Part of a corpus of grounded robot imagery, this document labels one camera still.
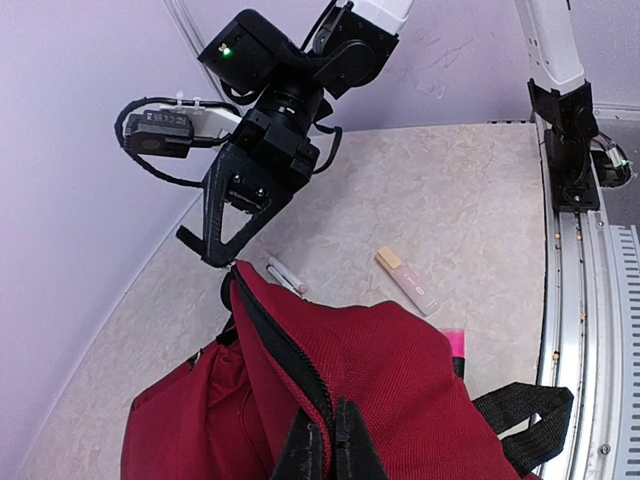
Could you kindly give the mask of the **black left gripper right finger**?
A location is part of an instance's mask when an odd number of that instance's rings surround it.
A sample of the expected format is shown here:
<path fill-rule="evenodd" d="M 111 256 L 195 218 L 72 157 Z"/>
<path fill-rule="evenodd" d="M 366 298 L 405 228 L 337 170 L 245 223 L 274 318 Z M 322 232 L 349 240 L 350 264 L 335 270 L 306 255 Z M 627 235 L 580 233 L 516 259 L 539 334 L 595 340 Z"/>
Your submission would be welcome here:
<path fill-rule="evenodd" d="M 335 418 L 333 479 L 389 480 L 358 406 L 341 398 Z"/>

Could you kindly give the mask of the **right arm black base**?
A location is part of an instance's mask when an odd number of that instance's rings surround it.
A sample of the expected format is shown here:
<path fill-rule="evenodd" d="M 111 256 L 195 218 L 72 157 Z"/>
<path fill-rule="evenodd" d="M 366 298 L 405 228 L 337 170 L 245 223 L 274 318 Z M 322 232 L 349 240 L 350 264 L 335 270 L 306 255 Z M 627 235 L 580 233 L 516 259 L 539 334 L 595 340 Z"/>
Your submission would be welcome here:
<path fill-rule="evenodd" d="M 632 179 L 632 169 L 624 150 L 599 130 L 591 84 L 561 94 L 530 80 L 528 90 L 533 112 L 547 124 L 543 146 L 553 210 L 598 210 L 598 189 L 624 186 Z"/>

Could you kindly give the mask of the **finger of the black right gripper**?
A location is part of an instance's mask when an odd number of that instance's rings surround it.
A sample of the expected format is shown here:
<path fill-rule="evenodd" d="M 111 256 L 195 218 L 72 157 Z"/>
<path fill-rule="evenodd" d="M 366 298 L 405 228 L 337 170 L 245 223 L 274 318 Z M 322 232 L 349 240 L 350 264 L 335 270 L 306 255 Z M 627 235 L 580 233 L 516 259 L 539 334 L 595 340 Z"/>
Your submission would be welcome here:
<path fill-rule="evenodd" d="M 202 237 L 183 225 L 176 231 L 178 240 L 215 268 L 227 267 L 235 258 L 233 249 L 221 240 L 227 187 L 233 176 L 233 154 L 234 147 L 230 143 L 224 145 L 203 179 Z"/>
<path fill-rule="evenodd" d="M 250 188 L 244 184 L 239 186 L 228 184 L 224 206 L 230 204 L 236 210 L 249 215 L 249 219 L 228 240 L 223 240 L 221 233 L 222 242 L 233 249 L 234 260 L 247 243 L 293 198 L 294 195 L 285 189 L 267 190 L 265 187 Z"/>

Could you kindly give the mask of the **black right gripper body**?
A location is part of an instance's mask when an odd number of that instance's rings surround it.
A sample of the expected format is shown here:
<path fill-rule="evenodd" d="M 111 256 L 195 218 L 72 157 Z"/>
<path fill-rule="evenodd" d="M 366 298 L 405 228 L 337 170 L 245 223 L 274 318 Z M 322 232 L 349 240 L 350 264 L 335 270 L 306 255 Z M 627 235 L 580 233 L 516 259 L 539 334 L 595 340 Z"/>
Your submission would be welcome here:
<path fill-rule="evenodd" d="M 250 109 L 219 151 L 219 202 L 239 210 L 281 210 L 306 186 L 319 149 L 287 110 Z"/>

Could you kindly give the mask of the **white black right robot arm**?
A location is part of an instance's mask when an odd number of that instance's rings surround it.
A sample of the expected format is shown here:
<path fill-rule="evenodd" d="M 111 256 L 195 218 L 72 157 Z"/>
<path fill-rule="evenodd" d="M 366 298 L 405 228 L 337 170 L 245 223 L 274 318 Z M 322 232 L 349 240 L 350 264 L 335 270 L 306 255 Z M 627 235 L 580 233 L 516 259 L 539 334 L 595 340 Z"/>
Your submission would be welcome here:
<path fill-rule="evenodd" d="M 380 181 L 404 178 L 431 166 L 373 147 L 374 134 L 405 127 L 508 120 L 530 111 L 526 82 L 544 73 L 547 57 L 534 50 L 537 36 L 524 33 L 514 1 L 418 1 L 399 43 L 379 75 L 340 99 L 324 95 L 334 113 L 328 126 L 348 132 L 336 162 L 251 241 L 251 249 L 307 249 L 336 236 L 363 232 L 363 215 L 349 203 L 388 199 Z"/>

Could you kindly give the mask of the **red backpack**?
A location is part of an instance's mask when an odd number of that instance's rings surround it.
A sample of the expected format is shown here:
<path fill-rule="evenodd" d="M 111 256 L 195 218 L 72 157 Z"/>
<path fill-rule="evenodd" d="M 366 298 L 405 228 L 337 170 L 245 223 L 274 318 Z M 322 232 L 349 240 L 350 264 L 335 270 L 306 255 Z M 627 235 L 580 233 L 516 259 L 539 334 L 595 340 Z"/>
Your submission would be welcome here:
<path fill-rule="evenodd" d="M 514 382 L 471 398 L 448 340 L 398 304 L 332 308 L 236 263 L 216 339 L 132 402 L 124 479 L 273 479 L 292 422 L 354 402 L 389 479 L 530 479 L 573 396 Z"/>

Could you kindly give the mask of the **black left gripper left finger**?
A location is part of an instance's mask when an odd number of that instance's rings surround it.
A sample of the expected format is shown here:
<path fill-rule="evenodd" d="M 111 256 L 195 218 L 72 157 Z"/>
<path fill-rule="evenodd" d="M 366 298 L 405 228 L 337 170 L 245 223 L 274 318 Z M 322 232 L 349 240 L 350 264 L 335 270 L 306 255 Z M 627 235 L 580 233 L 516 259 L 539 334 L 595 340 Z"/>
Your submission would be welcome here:
<path fill-rule="evenodd" d="M 333 414 L 313 420 L 303 408 L 296 412 L 273 479 L 332 479 Z"/>

